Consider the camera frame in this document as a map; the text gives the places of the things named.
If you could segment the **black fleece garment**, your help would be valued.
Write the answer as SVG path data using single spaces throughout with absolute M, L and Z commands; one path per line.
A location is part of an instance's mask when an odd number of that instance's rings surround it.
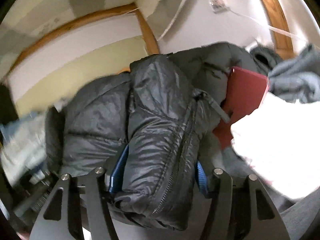
M 218 104 L 227 93 L 227 82 L 233 67 L 240 67 L 267 76 L 283 62 L 274 50 L 256 46 L 250 51 L 228 42 L 218 42 L 168 55 L 195 88 L 205 91 Z

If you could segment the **red book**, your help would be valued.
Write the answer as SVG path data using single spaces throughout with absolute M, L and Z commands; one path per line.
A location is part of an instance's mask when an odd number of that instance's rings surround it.
M 222 150 L 231 146 L 233 139 L 231 125 L 256 110 L 268 88 L 268 77 L 244 68 L 232 68 L 228 77 L 226 98 L 222 104 L 222 109 L 228 114 L 229 120 L 221 120 L 213 130 Z

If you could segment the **black puffer down jacket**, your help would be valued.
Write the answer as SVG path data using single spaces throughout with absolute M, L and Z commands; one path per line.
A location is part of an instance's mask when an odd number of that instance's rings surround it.
M 150 228 L 185 230 L 200 143 L 227 119 L 168 55 L 131 63 L 130 70 L 93 80 L 46 117 L 45 165 L 78 177 L 128 145 L 112 215 Z

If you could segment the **grey sweatshirt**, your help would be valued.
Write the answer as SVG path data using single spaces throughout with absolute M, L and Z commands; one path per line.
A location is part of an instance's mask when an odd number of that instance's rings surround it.
M 297 57 L 277 64 L 268 79 L 268 91 L 286 102 L 319 101 L 319 49 L 307 45 Z

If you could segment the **light blue duvet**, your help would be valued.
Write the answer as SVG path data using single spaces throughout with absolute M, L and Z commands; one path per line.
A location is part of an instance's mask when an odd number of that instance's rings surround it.
M 39 168 L 46 159 L 46 113 L 24 121 L 1 149 L 1 165 L 11 186 L 29 171 Z

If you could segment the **white pillow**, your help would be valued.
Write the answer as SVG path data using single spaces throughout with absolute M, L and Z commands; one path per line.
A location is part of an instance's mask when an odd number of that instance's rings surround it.
M 231 133 L 235 153 L 277 192 L 301 199 L 319 188 L 319 102 L 267 93 Z

